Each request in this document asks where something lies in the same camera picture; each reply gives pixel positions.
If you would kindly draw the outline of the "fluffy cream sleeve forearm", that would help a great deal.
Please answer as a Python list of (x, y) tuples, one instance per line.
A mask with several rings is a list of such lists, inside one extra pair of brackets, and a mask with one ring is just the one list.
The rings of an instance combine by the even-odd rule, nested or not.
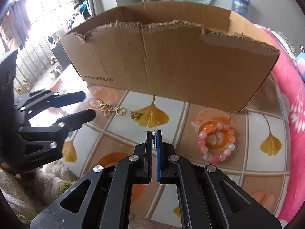
[(42, 210), (67, 191), (78, 177), (57, 160), (26, 173), (13, 175), (1, 168), (2, 193), (21, 222), (29, 227)]

